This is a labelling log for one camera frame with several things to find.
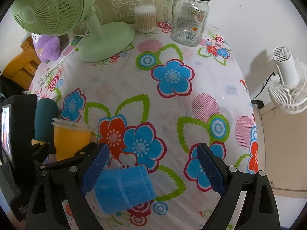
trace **fan stand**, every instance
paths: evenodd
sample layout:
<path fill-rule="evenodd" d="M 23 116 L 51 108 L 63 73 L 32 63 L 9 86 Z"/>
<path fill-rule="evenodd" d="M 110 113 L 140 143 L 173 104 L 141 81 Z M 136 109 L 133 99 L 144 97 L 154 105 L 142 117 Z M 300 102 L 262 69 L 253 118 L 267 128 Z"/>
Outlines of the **fan stand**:
<path fill-rule="evenodd" d="M 129 46 L 135 37 L 135 31 L 127 23 L 111 22 L 100 25 L 93 6 L 90 16 L 86 15 L 85 20 L 91 35 L 86 36 L 78 45 L 80 59 L 84 62 L 110 58 Z"/>

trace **wooden chair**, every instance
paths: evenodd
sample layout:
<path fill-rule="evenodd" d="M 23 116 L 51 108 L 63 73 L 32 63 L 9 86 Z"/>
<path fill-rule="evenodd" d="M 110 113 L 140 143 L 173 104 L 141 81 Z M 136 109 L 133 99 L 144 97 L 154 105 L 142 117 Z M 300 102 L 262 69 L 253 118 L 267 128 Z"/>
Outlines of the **wooden chair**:
<path fill-rule="evenodd" d="M 30 36 L 22 42 L 20 47 L 23 51 L 7 64 L 2 75 L 28 90 L 41 61 L 36 55 Z"/>

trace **silver screw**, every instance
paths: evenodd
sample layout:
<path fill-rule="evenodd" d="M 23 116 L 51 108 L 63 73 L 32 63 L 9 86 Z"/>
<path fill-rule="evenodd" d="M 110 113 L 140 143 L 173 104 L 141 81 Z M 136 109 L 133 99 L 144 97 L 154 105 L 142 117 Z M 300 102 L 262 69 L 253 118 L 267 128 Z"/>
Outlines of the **silver screw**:
<path fill-rule="evenodd" d="M 71 166 L 70 168 L 69 168 L 69 171 L 70 172 L 76 172 L 78 170 L 78 167 L 77 166 Z"/>
<path fill-rule="evenodd" d="M 40 173 L 41 176 L 45 176 L 47 175 L 47 170 L 43 170 L 41 173 Z"/>
<path fill-rule="evenodd" d="M 259 170 L 259 175 L 266 176 L 266 173 L 263 170 Z"/>
<path fill-rule="evenodd" d="M 235 166 L 229 166 L 228 168 L 231 172 L 236 172 L 237 168 Z"/>

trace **floral tablecloth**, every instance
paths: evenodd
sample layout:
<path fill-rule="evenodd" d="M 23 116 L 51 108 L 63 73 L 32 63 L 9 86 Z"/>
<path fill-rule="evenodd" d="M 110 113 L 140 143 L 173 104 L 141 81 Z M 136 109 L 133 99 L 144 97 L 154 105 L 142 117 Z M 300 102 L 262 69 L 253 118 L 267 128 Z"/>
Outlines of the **floral tablecloth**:
<path fill-rule="evenodd" d="M 191 48 L 172 41 L 170 31 L 160 22 L 107 60 L 84 63 L 76 51 L 54 68 L 76 38 L 57 62 L 40 64 L 30 87 L 58 103 L 59 117 L 90 125 L 92 140 L 109 145 L 104 169 L 147 166 L 155 200 L 104 215 L 95 188 L 86 195 L 104 229 L 201 229 L 220 196 L 200 167 L 198 143 L 242 172 L 258 170 L 251 101 L 227 41 L 208 26 Z"/>

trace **stuffed animal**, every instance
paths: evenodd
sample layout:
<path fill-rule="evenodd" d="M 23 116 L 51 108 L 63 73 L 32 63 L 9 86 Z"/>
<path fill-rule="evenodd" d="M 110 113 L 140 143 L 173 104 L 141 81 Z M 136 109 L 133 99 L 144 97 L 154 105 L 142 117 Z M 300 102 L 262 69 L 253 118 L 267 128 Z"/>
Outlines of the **stuffed animal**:
<path fill-rule="evenodd" d="M 37 56 L 42 62 L 58 59 L 60 54 L 58 36 L 32 34 L 32 39 Z"/>

